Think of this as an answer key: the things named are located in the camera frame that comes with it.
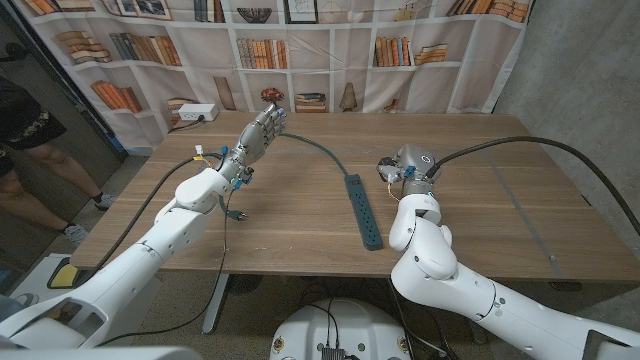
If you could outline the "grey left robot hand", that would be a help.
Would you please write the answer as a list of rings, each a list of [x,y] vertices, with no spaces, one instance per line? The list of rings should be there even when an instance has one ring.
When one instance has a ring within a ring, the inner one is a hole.
[[[244,128],[236,144],[221,162],[218,172],[229,181],[236,178],[264,155],[266,149],[285,127],[284,109],[270,104]]]

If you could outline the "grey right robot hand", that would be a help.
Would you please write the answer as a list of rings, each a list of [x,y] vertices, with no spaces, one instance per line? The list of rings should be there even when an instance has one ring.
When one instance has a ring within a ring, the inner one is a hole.
[[[394,157],[382,158],[377,171],[381,180],[388,184],[402,182],[401,196],[427,194],[434,190],[435,181],[440,172],[432,177],[427,172],[436,164],[435,157],[427,150],[411,144],[405,144]]]

